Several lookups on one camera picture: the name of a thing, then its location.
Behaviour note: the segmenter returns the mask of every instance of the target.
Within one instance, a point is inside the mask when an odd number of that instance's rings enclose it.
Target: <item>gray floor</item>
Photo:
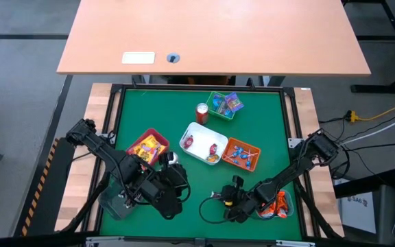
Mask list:
[[[71,29],[79,1],[77,0],[0,0],[0,33],[66,34]],[[395,1],[389,1],[395,13]],[[379,5],[349,4],[346,11],[357,34],[393,34]],[[16,211],[34,170],[39,147],[56,104],[64,76],[56,68],[65,42],[63,40],[0,40],[0,237],[10,234]],[[361,43],[372,71],[366,78],[301,78],[288,77],[283,86],[311,87],[318,117],[322,120],[340,117],[355,110],[362,117],[381,113],[395,106],[395,95],[358,95],[350,92],[351,84],[388,84],[395,80],[395,43]],[[240,78],[245,84],[247,77]],[[129,76],[75,76],[58,128],[63,135],[83,116],[93,82],[129,83]],[[346,124],[345,136],[376,123]],[[324,127],[334,135],[341,123]],[[372,145],[395,142],[395,128],[350,145]],[[374,172],[395,166],[395,149],[360,151]],[[370,175],[352,154],[349,175]]]

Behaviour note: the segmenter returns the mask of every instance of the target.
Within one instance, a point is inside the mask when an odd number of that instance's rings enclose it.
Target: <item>green table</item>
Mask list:
[[[155,128],[169,140],[169,150],[179,155],[180,163],[187,170],[191,197],[183,204],[183,212],[173,220],[163,219],[151,206],[138,206],[121,221],[116,221],[103,212],[100,235],[301,240],[300,220],[296,210],[298,205],[291,183],[284,189],[290,193],[295,209],[294,214],[287,219],[276,217],[270,221],[249,219],[243,224],[208,224],[199,217],[198,206],[201,201],[209,197],[212,191],[220,191],[224,185],[231,183],[233,175],[241,176],[245,180],[244,188],[249,189],[258,181],[277,175],[289,164],[280,93],[238,93],[245,107],[236,113],[232,121],[210,115],[206,124],[207,128],[228,138],[234,137],[261,148],[255,172],[247,172],[222,160],[210,166],[184,153],[179,140],[187,126],[195,121],[196,105],[205,102],[210,93],[126,90],[116,148],[125,150],[148,128]],[[223,219],[224,207],[218,201],[208,202],[202,211],[208,220]]]

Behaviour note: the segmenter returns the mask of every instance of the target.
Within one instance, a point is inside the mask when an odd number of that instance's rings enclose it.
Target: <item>wooden board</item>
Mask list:
[[[153,64],[123,64],[124,52]],[[170,53],[177,63],[167,61]],[[58,73],[369,75],[340,0],[82,0]]]
[[[94,119],[98,130],[102,128],[101,124],[104,122],[110,95],[110,87],[111,84],[94,84],[91,89],[91,95],[89,97],[84,117]],[[315,105],[313,103],[313,96],[310,89],[296,88],[295,94],[302,133],[304,138],[306,138],[309,133],[314,132],[319,128]],[[115,97],[115,105],[112,108],[112,119],[109,126],[110,130],[112,130],[117,113],[118,94],[116,94]],[[291,104],[288,96],[286,98],[286,103],[291,133],[295,133],[294,118],[291,114]],[[75,156],[84,154],[85,152],[86,148],[78,148],[76,150]],[[82,208],[88,195],[89,185],[93,174],[94,162],[95,158],[92,155],[73,162],[69,172],[67,187],[65,188],[55,230],[64,228],[75,216],[75,214]],[[316,167],[310,171],[310,176],[312,180],[315,204],[326,221],[333,227],[333,229],[341,236],[344,236],[342,223],[337,210],[333,184],[328,168]],[[94,229],[97,207],[98,204],[96,203],[93,207],[93,210],[91,211],[91,218],[88,225],[89,230]],[[303,208],[304,218],[306,219],[307,223],[308,235],[313,236],[313,228],[311,225],[309,210],[305,205],[303,205]]]

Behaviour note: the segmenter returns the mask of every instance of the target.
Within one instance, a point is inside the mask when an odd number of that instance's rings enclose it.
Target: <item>soda can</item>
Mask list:
[[[208,106],[200,103],[196,106],[196,123],[204,125],[206,122],[208,122]]]

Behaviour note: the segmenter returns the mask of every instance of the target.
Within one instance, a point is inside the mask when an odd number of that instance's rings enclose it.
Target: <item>white cable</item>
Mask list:
[[[364,138],[367,138],[367,137],[371,137],[372,135],[375,135],[375,134],[378,134],[378,133],[380,133],[380,132],[382,132],[382,131],[384,131],[384,130],[387,130],[387,129],[391,128],[392,126],[395,126],[395,122],[394,122],[394,123],[391,123],[390,125],[388,125],[388,126],[386,126],[386,127],[384,127],[383,129],[377,130],[376,132],[373,132],[373,133],[371,133],[371,134],[364,135],[364,136],[362,136],[362,137],[358,137],[358,138],[353,139],[353,140],[346,141],[346,142],[344,142],[344,143],[340,143],[339,145],[340,145],[340,146],[344,146],[344,145],[346,145],[346,144],[352,143],[353,141],[358,141],[358,140],[361,140],[361,139],[364,139]]]

